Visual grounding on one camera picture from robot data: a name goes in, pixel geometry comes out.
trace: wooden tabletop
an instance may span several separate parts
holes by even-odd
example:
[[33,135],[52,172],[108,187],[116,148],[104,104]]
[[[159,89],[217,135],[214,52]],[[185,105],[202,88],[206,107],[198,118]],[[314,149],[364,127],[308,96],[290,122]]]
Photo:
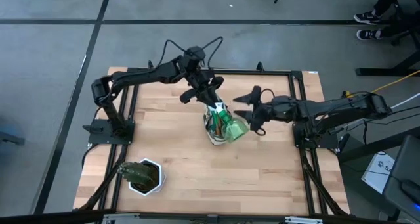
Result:
[[[110,68],[126,71],[127,68]],[[246,105],[232,102],[251,92],[254,85],[270,88],[276,95],[290,95],[285,76],[222,75],[217,94],[229,110]],[[307,99],[323,101],[316,72],[303,72]],[[299,86],[295,82],[297,95]],[[308,208],[299,151],[294,146],[291,123],[264,124],[267,134],[250,131],[238,141],[213,146],[203,127],[204,105],[195,100],[182,104],[179,96],[189,87],[185,81],[174,85],[141,85],[135,110],[135,138],[126,161],[149,158],[163,166],[167,180],[159,193],[143,197],[122,181],[117,210],[121,212],[217,213],[242,215],[307,215]],[[128,112],[132,89],[127,97]],[[264,93],[262,101],[272,95]],[[109,145],[100,145],[85,160],[74,207],[82,206],[104,178]],[[323,184],[344,211],[349,212],[340,167],[332,153],[318,149]],[[114,183],[108,190],[106,207]],[[312,184],[316,211],[320,211]]]

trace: green plant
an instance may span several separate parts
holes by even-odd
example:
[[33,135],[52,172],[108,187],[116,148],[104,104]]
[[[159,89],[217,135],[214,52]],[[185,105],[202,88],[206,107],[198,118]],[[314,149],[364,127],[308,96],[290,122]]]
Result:
[[120,165],[118,172],[128,182],[147,187],[154,180],[151,177],[152,170],[149,166],[138,162],[124,162]]

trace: black pants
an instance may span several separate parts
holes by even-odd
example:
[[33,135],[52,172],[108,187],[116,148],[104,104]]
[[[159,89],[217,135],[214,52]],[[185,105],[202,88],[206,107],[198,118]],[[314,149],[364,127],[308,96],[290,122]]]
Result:
[[[377,16],[383,15],[389,9],[389,7],[396,1],[397,0],[378,0],[376,5],[374,6],[376,10],[375,14]],[[396,34],[405,32],[409,30],[410,28],[418,26],[418,25],[420,25],[420,12],[415,13],[413,18],[410,19],[409,22],[406,22],[406,23],[398,22],[398,23],[392,24],[389,27],[384,28],[381,31],[381,37],[391,37]]]

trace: concrete floor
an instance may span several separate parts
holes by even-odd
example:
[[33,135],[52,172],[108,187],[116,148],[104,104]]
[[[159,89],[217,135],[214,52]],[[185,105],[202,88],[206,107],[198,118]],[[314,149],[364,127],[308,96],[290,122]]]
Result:
[[[110,0],[105,19],[351,20],[354,13],[370,10],[376,0],[280,0],[277,5],[272,2]],[[101,3],[102,0],[0,0],[0,18],[96,19]],[[408,11],[417,8],[414,0],[400,3]],[[262,61],[266,69],[318,71],[325,98],[335,99],[343,90],[370,91],[396,80],[357,77],[355,68],[390,68],[414,51],[410,39],[404,39],[399,47],[392,47],[389,40],[359,41],[355,33],[360,28],[365,26],[103,25],[45,211],[64,212],[72,208],[88,138],[81,126],[90,123],[95,111],[90,84],[106,74],[108,67],[145,67],[148,60],[157,63],[166,39],[189,47],[202,46],[221,35],[224,43],[213,57],[212,66],[254,69]],[[17,127],[26,138],[24,146],[0,147],[0,216],[30,212],[92,30],[93,25],[0,26],[0,118],[2,123]],[[165,60],[178,54],[169,47]],[[410,78],[381,94],[393,105],[418,93],[419,83]],[[404,106],[419,103],[420,99],[416,99]],[[417,120],[412,118],[393,126],[372,125],[368,142],[413,128]],[[362,129],[351,133],[361,140]],[[346,190],[353,214],[378,218],[379,209],[374,204],[356,190],[347,186]]]

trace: shoe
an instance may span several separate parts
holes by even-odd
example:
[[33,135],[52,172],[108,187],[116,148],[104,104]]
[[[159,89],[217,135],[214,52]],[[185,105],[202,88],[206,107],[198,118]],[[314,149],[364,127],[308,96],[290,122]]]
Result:
[[356,37],[360,40],[372,40],[372,39],[379,40],[382,37],[377,37],[378,31],[379,30],[358,30]]
[[363,14],[355,14],[353,18],[359,23],[371,25],[376,25],[379,21],[381,21],[378,16],[373,15],[370,11]]

